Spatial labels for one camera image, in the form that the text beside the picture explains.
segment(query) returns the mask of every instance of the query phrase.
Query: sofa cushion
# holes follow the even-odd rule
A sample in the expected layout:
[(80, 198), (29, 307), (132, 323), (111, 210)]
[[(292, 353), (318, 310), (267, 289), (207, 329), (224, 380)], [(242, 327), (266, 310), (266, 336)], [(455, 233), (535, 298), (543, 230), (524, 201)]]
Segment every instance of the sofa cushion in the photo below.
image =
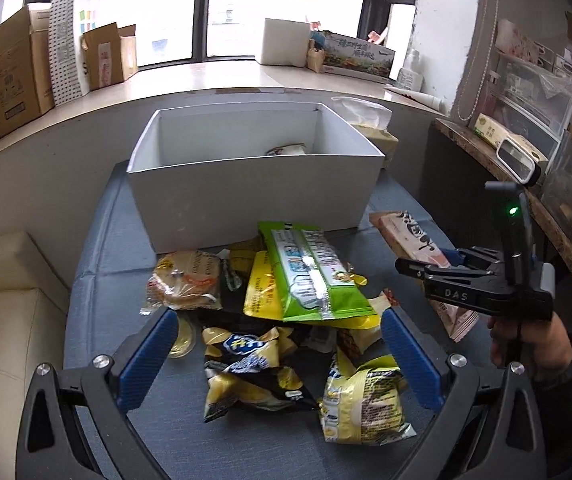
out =
[(26, 233), (0, 236), (0, 290), (39, 288), (66, 314), (68, 290)]
[(15, 478), (17, 433), (35, 367), (62, 367), (65, 325), (40, 290), (0, 292), (0, 480)]

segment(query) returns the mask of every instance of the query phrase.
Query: styrofoam box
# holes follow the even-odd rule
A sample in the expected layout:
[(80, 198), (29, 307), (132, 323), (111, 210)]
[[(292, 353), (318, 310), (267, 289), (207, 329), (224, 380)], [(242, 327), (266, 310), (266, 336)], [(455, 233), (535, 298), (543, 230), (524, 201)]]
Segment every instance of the styrofoam box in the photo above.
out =
[[(265, 155), (297, 143), (307, 155)], [(355, 227), (383, 159), (322, 104), (208, 104), (155, 112), (128, 178), (150, 241), (165, 253), (252, 238), (259, 221)]]

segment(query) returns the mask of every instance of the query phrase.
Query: white bag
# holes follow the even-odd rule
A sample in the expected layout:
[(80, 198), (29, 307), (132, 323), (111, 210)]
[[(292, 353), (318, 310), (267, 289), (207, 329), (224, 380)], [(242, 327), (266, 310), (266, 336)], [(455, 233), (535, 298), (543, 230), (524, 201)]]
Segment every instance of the white bag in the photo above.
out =
[(90, 91), (81, 37), (98, 26), (101, 0), (51, 0), (48, 62), (55, 106)]

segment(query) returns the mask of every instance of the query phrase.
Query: person's hand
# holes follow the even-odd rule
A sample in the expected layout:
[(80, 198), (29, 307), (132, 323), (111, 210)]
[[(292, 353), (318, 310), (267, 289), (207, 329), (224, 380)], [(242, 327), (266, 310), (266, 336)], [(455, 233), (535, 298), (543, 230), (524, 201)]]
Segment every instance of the person's hand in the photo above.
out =
[[(517, 338), (517, 322), (511, 319), (491, 317), (488, 327), (493, 342), (490, 359), (500, 367), (504, 364), (502, 343)], [(535, 365), (534, 379), (550, 380), (566, 371), (572, 361), (572, 345), (566, 327), (557, 314), (551, 321), (523, 321), (522, 341), (533, 348), (532, 360)]]

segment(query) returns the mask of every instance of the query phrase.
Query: finger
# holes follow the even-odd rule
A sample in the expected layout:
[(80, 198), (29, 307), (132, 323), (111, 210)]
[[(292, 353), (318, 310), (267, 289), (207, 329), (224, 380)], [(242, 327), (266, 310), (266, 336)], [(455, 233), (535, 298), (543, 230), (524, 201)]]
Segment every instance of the finger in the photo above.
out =
[(511, 319), (495, 319), (490, 331), (493, 339), (512, 340), (517, 338), (517, 322)]
[(497, 341), (493, 341), (490, 345), (490, 361), (497, 367), (500, 367), (504, 363), (502, 350)]

